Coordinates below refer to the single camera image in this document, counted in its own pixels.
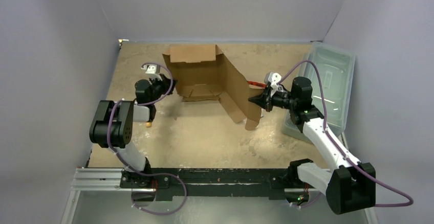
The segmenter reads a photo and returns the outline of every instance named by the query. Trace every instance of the red object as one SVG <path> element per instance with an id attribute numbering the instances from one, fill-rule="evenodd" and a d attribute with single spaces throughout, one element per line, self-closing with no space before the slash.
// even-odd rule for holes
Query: red object
<path id="1" fill-rule="evenodd" d="M 154 183 L 155 183 L 155 190 L 154 190 L 154 192 L 156 192 L 157 191 L 157 189 L 158 189 L 158 181 L 157 180 L 152 180 L 152 188 L 154 188 Z"/>
<path id="2" fill-rule="evenodd" d="M 260 82 L 247 81 L 247 83 L 248 83 L 249 85 L 253 85 L 253 86 L 257 86 L 257 87 L 261 87 L 261 88 L 265 88 L 265 87 L 267 87 L 265 84 L 260 83 Z"/>

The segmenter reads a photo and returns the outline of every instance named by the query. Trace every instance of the floor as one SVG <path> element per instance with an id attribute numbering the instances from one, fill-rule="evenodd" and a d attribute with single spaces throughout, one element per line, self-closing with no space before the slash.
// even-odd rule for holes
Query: floor
<path id="1" fill-rule="evenodd" d="M 142 63 L 163 64 L 167 44 L 123 43 L 107 99 L 135 98 L 134 84 L 147 78 Z M 310 44 L 219 44 L 249 81 L 263 82 L 269 71 L 282 76 L 301 61 Z M 297 70 L 283 83 L 290 87 Z M 174 94 L 156 104 L 151 128 L 134 123 L 132 142 L 152 167 L 286 168 L 293 160 L 312 159 L 327 168 L 309 143 L 282 134 L 285 110 L 264 113 L 254 131 L 235 124 L 218 101 L 181 102 Z M 89 167 L 122 167 L 108 150 L 94 146 Z"/>

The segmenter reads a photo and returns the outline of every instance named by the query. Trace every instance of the white bracket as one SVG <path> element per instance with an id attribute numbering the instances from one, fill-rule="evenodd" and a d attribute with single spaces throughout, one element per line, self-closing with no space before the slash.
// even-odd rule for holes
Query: white bracket
<path id="1" fill-rule="evenodd" d="M 137 105 L 137 101 L 133 106 L 133 122 L 146 123 L 149 121 L 149 108 L 146 106 Z"/>
<path id="2" fill-rule="evenodd" d="M 298 178 L 318 189 L 324 196 L 329 185 L 332 174 L 321 169 L 314 163 L 305 163 L 297 167 Z"/>
<path id="3" fill-rule="evenodd" d="M 283 91 L 282 86 L 277 84 L 282 80 L 282 76 L 279 73 L 276 72 L 269 72 L 265 75 L 264 83 L 268 84 L 270 83 L 270 86 L 272 88 L 271 90 L 271 97 L 277 92 L 277 91 Z"/>
<path id="4" fill-rule="evenodd" d="M 145 73 L 150 75 L 151 78 L 156 78 L 160 81 L 162 81 L 163 79 L 160 76 L 160 66 L 156 65 L 156 64 L 146 64 L 142 66 L 142 70 L 145 70 Z"/>

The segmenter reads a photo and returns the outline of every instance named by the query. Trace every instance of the cardboard flap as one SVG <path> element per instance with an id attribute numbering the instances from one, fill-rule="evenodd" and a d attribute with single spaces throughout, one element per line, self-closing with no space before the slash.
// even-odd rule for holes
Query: cardboard flap
<path id="1" fill-rule="evenodd" d="M 215 45 L 215 54 L 216 55 L 223 54 L 223 51 L 217 45 Z"/>
<path id="2" fill-rule="evenodd" d="M 211 100 L 218 100 L 218 96 L 223 92 L 223 89 L 215 84 L 200 84 L 184 86 L 179 95 L 184 98 L 189 98 L 189 101 L 209 100 L 209 97 L 215 97 Z"/>
<path id="3" fill-rule="evenodd" d="M 230 98 L 229 94 L 223 92 L 219 99 L 220 104 L 225 109 L 226 113 L 234 121 L 234 123 L 239 123 L 246 118 L 241 109 L 236 105 L 236 103 Z"/>
<path id="4" fill-rule="evenodd" d="M 170 46 L 169 52 L 172 63 L 215 61 L 216 45 L 174 45 Z"/>

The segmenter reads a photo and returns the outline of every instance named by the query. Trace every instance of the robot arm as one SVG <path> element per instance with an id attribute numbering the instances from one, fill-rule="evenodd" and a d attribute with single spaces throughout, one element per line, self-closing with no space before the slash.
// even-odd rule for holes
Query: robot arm
<path id="1" fill-rule="evenodd" d="M 121 157 L 133 168 L 143 171 L 149 164 L 146 157 L 131 142 L 133 122 L 146 122 L 150 127 L 157 112 L 153 101 L 165 94 L 170 87 L 170 79 L 164 74 L 160 74 L 160 67 L 154 64 L 144 65 L 142 69 L 150 75 L 149 80 L 142 79 L 136 82 L 136 100 L 123 101 L 116 109 L 115 122 L 111 127 L 112 146 Z M 175 88 L 176 80 L 173 80 L 172 89 L 168 93 L 171 95 Z M 98 104 L 95 116 L 90 128 L 90 139 L 92 143 L 99 144 L 102 148 L 110 150 L 107 144 L 107 127 L 109 124 L 110 113 L 114 107 L 114 102 L 101 100 Z"/>
<path id="2" fill-rule="evenodd" d="M 271 111 L 274 106 L 288 109 L 291 121 L 317 147 L 331 171 L 319 168 L 308 159 L 293 161 L 288 168 L 287 180 L 305 182 L 318 189 L 326 196 L 330 208 L 336 214 L 374 206 L 375 183 L 354 169 L 325 134 L 324 116 L 312 105 L 311 81 L 305 77 L 296 77 L 291 91 L 286 90 L 283 85 L 276 86 L 279 81 L 279 74 L 268 73 L 263 93 L 249 98 L 249 101 L 266 111 Z M 328 126 L 326 129 L 338 146 L 345 151 L 346 157 L 375 177 L 375 169 L 370 163 L 361 163 L 339 142 Z"/>

